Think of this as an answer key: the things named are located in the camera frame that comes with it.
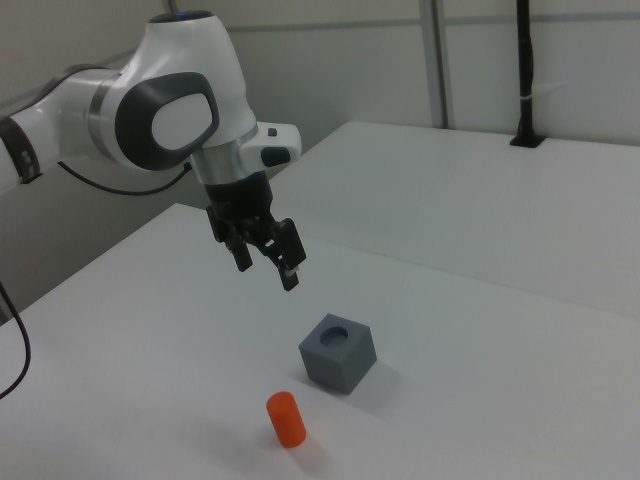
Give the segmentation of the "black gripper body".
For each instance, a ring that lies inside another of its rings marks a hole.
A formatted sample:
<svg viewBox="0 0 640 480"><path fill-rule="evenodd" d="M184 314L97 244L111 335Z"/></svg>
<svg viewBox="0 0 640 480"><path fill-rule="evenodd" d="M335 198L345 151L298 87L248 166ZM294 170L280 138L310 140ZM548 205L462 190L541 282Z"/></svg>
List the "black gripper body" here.
<svg viewBox="0 0 640 480"><path fill-rule="evenodd" d="M210 200L206 211L218 242L227 242L233 230L257 242L273 239L273 194L265 172L228 184L206 185L205 190Z"/></svg>

